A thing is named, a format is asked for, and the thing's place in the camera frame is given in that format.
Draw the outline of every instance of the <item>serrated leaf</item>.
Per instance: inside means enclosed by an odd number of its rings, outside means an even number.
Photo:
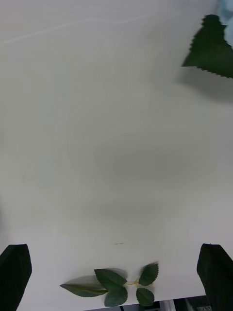
[[[80,297],[96,297],[106,294],[107,290],[99,290],[89,286],[82,286],[79,284],[62,284],[62,288]]]
[[[127,280],[118,273],[109,269],[95,269],[97,280],[109,291],[118,290]]]
[[[117,291],[109,292],[105,298],[104,305],[106,307],[120,306],[126,302],[128,293],[125,287],[120,287]]]
[[[9,245],[0,255],[0,310],[16,311],[31,273],[27,244]]]
[[[159,266],[157,263],[151,263],[144,267],[141,277],[138,281],[142,286],[148,286],[152,284],[158,277]]]
[[[154,294],[146,288],[138,288],[136,296],[137,301],[143,307],[150,307],[154,303]]]
[[[197,67],[233,78],[233,50],[224,40],[224,29],[225,26],[220,23],[218,16],[205,16],[202,28],[194,36],[183,67]]]

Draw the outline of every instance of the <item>blue flower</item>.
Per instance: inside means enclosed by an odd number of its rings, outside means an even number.
[[[226,26],[224,39],[233,49],[233,0],[220,0],[218,16],[221,24]]]

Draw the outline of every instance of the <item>white surface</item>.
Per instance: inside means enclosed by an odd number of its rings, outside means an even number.
[[[215,5],[1,0],[0,251],[33,263],[18,311],[100,308],[59,284],[155,260],[156,300],[204,294],[201,244],[233,256],[233,80],[180,67]]]

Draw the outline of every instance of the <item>dark green object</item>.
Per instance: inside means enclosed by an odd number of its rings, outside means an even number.
[[[109,291],[117,291],[127,280],[118,273],[108,269],[95,269],[97,280]]]
[[[81,286],[78,284],[62,284],[62,288],[80,297],[96,297],[106,294],[107,290],[100,290],[94,287]]]
[[[138,281],[142,286],[148,286],[152,284],[158,277],[159,266],[157,263],[151,263],[144,267],[141,277]]]
[[[31,273],[27,244],[9,245],[0,256],[0,310],[17,310]]]
[[[154,294],[146,288],[138,288],[136,296],[139,304],[143,307],[150,307],[154,303]]]
[[[220,245],[202,245],[197,272],[212,310],[233,310],[233,261]]]
[[[109,292],[105,298],[104,305],[106,307],[116,307],[126,302],[128,293],[125,287],[119,288],[117,291]]]
[[[220,23],[218,16],[205,16],[202,28],[194,36],[183,67],[197,67],[233,78],[233,50],[224,40],[224,29],[225,26]]]

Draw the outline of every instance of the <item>black object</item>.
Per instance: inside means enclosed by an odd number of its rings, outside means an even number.
[[[220,245],[202,245],[197,272],[212,310],[233,310],[233,261]]]
[[[0,255],[0,310],[16,311],[32,273],[27,244],[9,245]]]

